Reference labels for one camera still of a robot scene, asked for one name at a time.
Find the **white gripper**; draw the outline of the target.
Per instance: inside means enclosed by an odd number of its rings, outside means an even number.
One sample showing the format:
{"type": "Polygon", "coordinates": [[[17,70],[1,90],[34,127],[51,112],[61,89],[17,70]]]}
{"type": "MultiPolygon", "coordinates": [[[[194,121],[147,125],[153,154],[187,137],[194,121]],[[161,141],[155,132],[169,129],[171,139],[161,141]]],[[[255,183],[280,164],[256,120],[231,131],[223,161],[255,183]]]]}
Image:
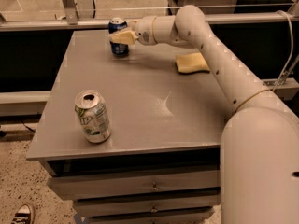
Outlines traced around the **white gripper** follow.
{"type": "Polygon", "coordinates": [[[127,26],[134,28],[123,29],[109,35],[109,39],[113,43],[133,45],[136,40],[143,45],[155,45],[156,41],[153,34],[153,23],[155,16],[147,16],[139,20],[129,20],[127,26]]]}

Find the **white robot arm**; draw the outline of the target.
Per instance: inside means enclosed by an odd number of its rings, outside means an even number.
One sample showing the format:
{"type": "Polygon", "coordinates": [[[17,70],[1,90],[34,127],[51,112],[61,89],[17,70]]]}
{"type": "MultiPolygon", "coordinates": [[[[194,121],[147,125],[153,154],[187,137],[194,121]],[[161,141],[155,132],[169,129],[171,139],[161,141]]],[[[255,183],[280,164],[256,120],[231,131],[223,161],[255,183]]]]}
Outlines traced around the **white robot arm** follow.
{"type": "Polygon", "coordinates": [[[233,109],[221,135],[221,223],[299,224],[299,118],[216,37],[198,7],[138,19],[109,38],[197,48],[233,109]]]}

